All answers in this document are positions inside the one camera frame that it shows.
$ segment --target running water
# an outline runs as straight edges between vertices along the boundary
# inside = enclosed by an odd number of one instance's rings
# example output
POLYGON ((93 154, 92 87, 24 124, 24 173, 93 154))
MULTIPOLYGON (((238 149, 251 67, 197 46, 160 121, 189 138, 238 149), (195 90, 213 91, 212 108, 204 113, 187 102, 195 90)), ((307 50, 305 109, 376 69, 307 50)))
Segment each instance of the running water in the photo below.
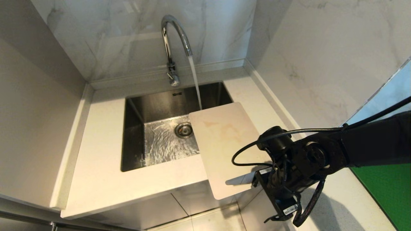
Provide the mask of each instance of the running water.
POLYGON ((196 85, 197 98, 199 99, 200 110, 202 110, 203 106, 201 105, 199 82, 197 81, 197 74, 196 74, 196 69, 194 68, 193 56, 191 56, 191 55, 188 56, 188 61, 190 62, 191 72, 193 73, 193 77, 194 77, 194 84, 196 85))

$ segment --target sink drain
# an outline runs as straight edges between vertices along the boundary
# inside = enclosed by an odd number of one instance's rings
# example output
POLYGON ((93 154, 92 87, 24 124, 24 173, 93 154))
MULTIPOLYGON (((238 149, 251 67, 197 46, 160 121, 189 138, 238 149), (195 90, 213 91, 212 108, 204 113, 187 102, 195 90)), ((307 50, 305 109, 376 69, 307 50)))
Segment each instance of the sink drain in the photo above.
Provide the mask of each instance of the sink drain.
POLYGON ((189 122, 180 123, 175 128, 175 134, 183 139, 193 136, 193 128, 189 122))

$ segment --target sink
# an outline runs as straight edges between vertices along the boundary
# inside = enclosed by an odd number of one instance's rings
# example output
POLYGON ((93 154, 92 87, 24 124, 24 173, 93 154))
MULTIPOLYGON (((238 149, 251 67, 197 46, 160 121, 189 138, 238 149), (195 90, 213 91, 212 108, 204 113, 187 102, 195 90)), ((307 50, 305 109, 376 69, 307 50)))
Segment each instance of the sink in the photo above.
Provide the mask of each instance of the sink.
MULTIPOLYGON (((233 102, 221 82, 199 89, 203 109, 233 102)), ((195 87, 127 98, 121 171, 199 154, 188 118, 198 110, 195 87)))

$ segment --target cutting board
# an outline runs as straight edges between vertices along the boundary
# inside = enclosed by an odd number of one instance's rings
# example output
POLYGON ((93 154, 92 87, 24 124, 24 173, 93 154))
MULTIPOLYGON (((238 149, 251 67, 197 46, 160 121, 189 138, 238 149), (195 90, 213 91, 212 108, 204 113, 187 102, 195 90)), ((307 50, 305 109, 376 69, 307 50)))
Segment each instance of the cutting board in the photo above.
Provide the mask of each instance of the cutting board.
MULTIPOLYGON (((259 133, 239 102, 192 112, 190 122, 214 198, 217 200, 250 189, 254 171, 261 166, 235 166, 233 155, 256 141, 259 133)), ((270 157, 257 146, 236 158, 237 163, 267 162, 270 157)))

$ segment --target gooseneck faucet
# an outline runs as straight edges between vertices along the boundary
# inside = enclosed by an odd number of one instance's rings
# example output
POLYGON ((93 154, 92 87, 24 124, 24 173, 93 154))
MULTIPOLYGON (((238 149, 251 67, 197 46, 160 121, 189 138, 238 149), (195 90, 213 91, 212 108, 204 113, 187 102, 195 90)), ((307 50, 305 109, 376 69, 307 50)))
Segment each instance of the gooseneck faucet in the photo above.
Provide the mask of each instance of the gooseneck faucet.
POLYGON ((176 87, 180 84, 180 78, 178 77, 177 68, 171 57, 170 43, 169 43, 169 39, 167 36, 167 25, 168 24, 173 25, 178 35, 180 36, 182 46, 184 47, 184 51, 187 57, 192 56, 193 53, 191 52, 190 43, 188 42, 187 35, 185 34, 184 29, 181 26, 181 23, 171 15, 164 16, 163 19, 161 20, 161 28, 162 28, 162 34, 163 34, 163 39, 164 39, 164 46, 166 47, 167 61, 168 61, 167 62, 167 70, 168 70, 167 75, 170 78, 170 84, 173 87, 176 87))

